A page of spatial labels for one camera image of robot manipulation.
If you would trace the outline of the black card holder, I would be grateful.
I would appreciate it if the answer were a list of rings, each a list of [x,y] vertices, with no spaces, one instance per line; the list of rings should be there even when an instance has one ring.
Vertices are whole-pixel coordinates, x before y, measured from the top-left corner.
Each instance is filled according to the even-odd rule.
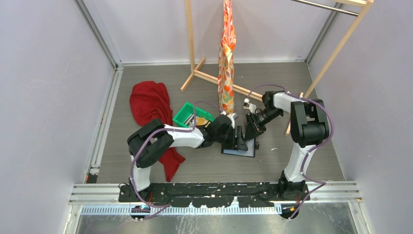
[[[254,158],[256,155],[256,151],[260,148],[260,143],[254,138],[246,142],[246,146],[248,148],[247,151],[244,150],[233,150],[233,149],[224,149],[221,148],[221,153],[224,155],[232,155],[232,156],[242,156],[242,157],[250,157]]]

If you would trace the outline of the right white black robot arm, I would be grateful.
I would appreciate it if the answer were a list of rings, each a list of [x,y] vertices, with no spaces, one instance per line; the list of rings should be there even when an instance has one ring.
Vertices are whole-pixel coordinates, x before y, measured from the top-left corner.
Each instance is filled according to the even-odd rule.
[[[291,200],[305,190],[305,172],[314,151],[330,136],[328,116],[321,99],[311,100],[289,91],[268,91],[262,96],[264,109],[244,100],[246,114],[245,141],[256,139],[266,131],[266,124],[284,113],[290,114],[290,135],[294,142],[290,160],[276,186],[277,194]]]

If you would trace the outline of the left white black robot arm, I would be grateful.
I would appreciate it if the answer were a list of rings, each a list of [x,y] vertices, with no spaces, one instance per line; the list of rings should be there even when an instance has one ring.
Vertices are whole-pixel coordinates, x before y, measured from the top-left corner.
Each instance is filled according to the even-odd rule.
[[[192,128],[173,127],[156,118],[127,139],[131,155],[131,196],[138,202],[149,197],[151,166],[170,148],[206,148],[217,142],[224,151],[249,150],[242,128],[235,125],[236,113],[225,111],[207,124]]]

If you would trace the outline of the green plastic bin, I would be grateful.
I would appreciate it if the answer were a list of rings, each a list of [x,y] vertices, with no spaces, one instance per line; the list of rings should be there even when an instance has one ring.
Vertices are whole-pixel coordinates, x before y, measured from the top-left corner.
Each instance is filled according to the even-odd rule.
[[[195,115],[197,118],[197,125],[202,125],[204,120],[213,122],[215,119],[212,114],[199,107],[196,107]],[[177,112],[177,114],[172,118],[172,120],[177,124],[178,127],[192,127],[194,120],[193,104],[186,102]]]

